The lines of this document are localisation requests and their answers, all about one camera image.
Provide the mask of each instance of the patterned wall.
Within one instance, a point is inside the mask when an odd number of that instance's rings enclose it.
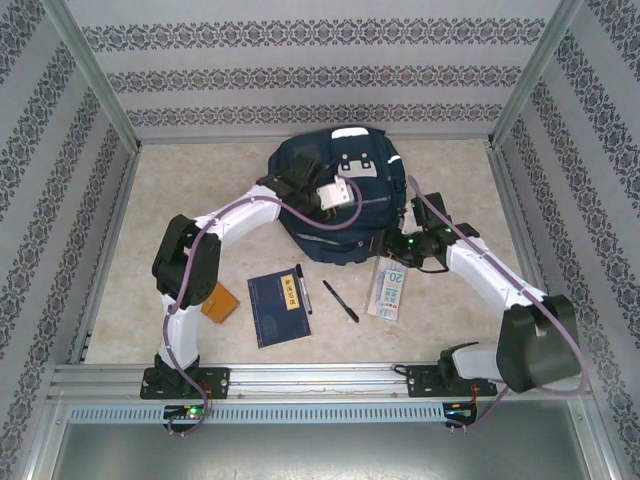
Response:
[[[638,7],[585,2],[502,145],[547,288],[577,308],[624,478],[640,478]]]
[[[558,0],[69,6],[143,140],[331,123],[488,134]]]
[[[68,360],[129,152],[37,0],[0,1],[0,479]]]

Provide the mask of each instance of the enclosure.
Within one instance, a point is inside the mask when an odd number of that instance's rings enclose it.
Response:
[[[636,0],[0,8],[0,478],[640,477]],[[247,192],[286,138],[354,124],[385,130],[456,222],[572,301],[590,388],[509,394],[450,435],[447,405],[469,395],[415,398],[393,367],[495,341],[502,319],[460,277],[415,269],[397,322],[367,315],[375,258],[312,262],[273,222],[223,252],[238,309],[200,319],[227,398],[170,438],[176,401],[140,399],[169,220]],[[258,348],[247,280],[296,263],[311,335]]]

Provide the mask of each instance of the notebook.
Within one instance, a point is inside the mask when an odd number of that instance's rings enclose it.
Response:
[[[250,278],[247,283],[258,347],[311,335],[295,269]]]

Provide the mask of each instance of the purple cable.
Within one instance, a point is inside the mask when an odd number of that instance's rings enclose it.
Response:
[[[413,190],[415,190],[418,197],[420,197],[420,200],[422,200],[422,202],[429,208],[429,210],[431,210],[431,212],[433,212],[435,216],[442,220],[451,230],[456,233],[456,235],[464,240],[464,242],[467,243],[467,245],[469,245],[474,252],[476,252],[483,259],[489,262],[500,275],[502,275],[511,285],[518,289],[519,293],[521,293],[527,300],[533,303],[533,305],[535,305],[536,308],[538,308],[538,310],[542,312],[542,314],[553,324],[553,326],[556,327],[558,332],[560,332],[560,335],[562,335],[562,338],[564,338],[564,340],[569,344],[569,347],[571,347],[573,354],[576,356],[576,358],[578,359],[578,363],[580,364],[580,370],[582,373],[580,378],[580,385],[578,385],[578,387],[574,388],[573,390],[553,390],[545,387],[537,387],[538,390],[547,393],[553,393],[561,397],[573,397],[584,392],[587,388],[587,385],[589,384],[587,362],[585,361],[582,352],[580,352],[580,347],[578,347],[578,344],[575,342],[567,329],[564,328],[560,321],[549,311],[547,307],[545,307],[536,297],[534,297],[531,293],[529,293],[528,290],[526,290],[526,287],[524,285],[522,285],[517,279],[509,274],[509,272],[507,272],[504,268],[502,268],[502,266],[498,262],[496,262],[490,255],[487,255],[485,252],[483,252],[480,247],[473,243],[469,239],[469,237],[462,233],[458,227],[451,223],[445,215],[443,215],[435,206],[433,206],[433,204],[429,202],[429,200],[427,200],[427,198],[420,191],[418,182],[416,182],[416,179],[413,178],[413,176],[409,175],[407,177],[407,183],[411,186],[411,188],[413,188]],[[500,399],[502,399],[504,395],[506,395],[507,390],[508,388],[505,387],[505,389],[500,392],[500,395],[498,395],[496,401],[491,405],[491,407],[489,407],[489,410],[491,410],[495,406],[495,404]]]
[[[195,257],[195,253],[196,253],[196,250],[198,248],[198,245],[200,245],[200,240],[202,240],[202,237],[205,236],[205,234],[207,233],[207,230],[209,230],[209,228],[211,228],[213,225],[215,225],[227,213],[229,213],[230,211],[238,208],[241,205],[244,205],[245,203],[253,203],[253,202],[256,202],[256,201],[266,201],[266,202],[272,202],[272,203],[275,203],[277,205],[280,205],[281,208],[284,208],[285,210],[287,210],[291,214],[295,215],[296,217],[298,217],[303,222],[306,222],[309,225],[312,225],[312,226],[314,226],[316,228],[319,228],[321,230],[335,231],[335,230],[341,230],[343,228],[347,228],[349,225],[351,225],[353,222],[356,221],[356,219],[360,215],[360,212],[362,211],[362,193],[360,192],[360,189],[358,188],[358,186],[356,185],[356,183],[353,180],[351,180],[350,178],[346,178],[346,177],[341,177],[341,178],[343,178],[349,185],[351,185],[351,188],[355,192],[356,201],[357,201],[357,208],[356,208],[356,211],[354,212],[354,214],[351,216],[351,218],[349,218],[349,220],[346,220],[346,221],[344,221],[342,223],[338,223],[338,224],[335,224],[335,225],[325,225],[324,223],[316,222],[315,220],[312,220],[309,217],[301,214],[300,212],[295,210],[293,207],[290,207],[289,205],[287,205],[286,203],[282,202],[281,200],[279,200],[277,198],[268,197],[266,195],[255,195],[253,197],[241,198],[239,200],[236,200],[233,203],[230,203],[226,207],[224,207],[211,220],[209,220],[207,222],[207,224],[198,232],[198,234],[194,238],[193,244],[191,245],[191,254],[189,255],[189,258],[187,259],[187,265],[186,265],[186,267],[184,269],[184,274],[182,276],[182,283],[180,285],[180,291],[178,292],[178,297],[176,298],[176,301],[173,304],[171,304],[169,306],[169,308],[167,309],[167,314],[165,315],[164,322],[162,324],[162,337],[163,337],[164,345],[165,345],[165,347],[167,349],[167,354],[169,355],[169,358],[171,359],[171,363],[173,363],[174,369],[178,371],[180,376],[182,378],[184,378],[187,381],[187,383],[189,383],[189,385],[191,385],[193,388],[196,389],[196,391],[200,394],[200,396],[202,397],[202,400],[204,401],[204,408],[203,408],[203,411],[202,411],[202,416],[200,417],[200,419],[198,420],[198,422],[196,424],[194,424],[191,428],[189,428],[189,430],[186,430],[184,432],[180,432],[180,436],[181,437],[185,437],[186,435],[189,435],[189,434],[195,432],[196,430],[198,430],[202,426],[202,424],[204,423],[204,420],[205,420],[205,418],[207,417],[207,415],[209,413],[209,397],[207,396],[207,394],[204,391],[204,389],[200,385],[198,385],[189,375],[187,375],[187,373],[182,369],[182,367],[180,367],[180,365],[178,365],[178,360],[176,359],[175,355],[173,354],[173,351],[172,351],[172,348],[171,348],[171,343],[169,342],[169,320],[171,319],[171,316],[174,315],[179,310],[180,305],[182,304],[182,300],[184,299],[184,295],[185,295],[185,293],[187,291],[187,287],[189,285],[189,276],[191,275],[191,269],[193,268],[193,259]],[[171,429],[171,425],[172,424],[173,424],[173,418],[170,418],[169,419],[169,424],[167,425],[167,429],[169,430],[169,434],[170,435],[173,435],[175,433]]]

